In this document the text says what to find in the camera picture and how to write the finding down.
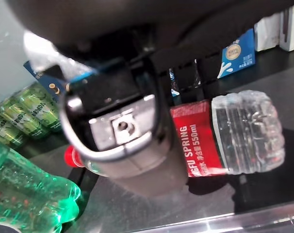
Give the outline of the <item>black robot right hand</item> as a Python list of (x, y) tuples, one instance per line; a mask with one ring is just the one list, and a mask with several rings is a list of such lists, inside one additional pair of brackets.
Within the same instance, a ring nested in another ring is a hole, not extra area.
[(142, 196), (188, 178), (267, 172), (285, 160), (276, 110), (246, 90), (170, 108), (172, 67), (207, 61), (293, 0), (9, 0), (36, 72), (69, 82), (59, 116), (90, 171)]

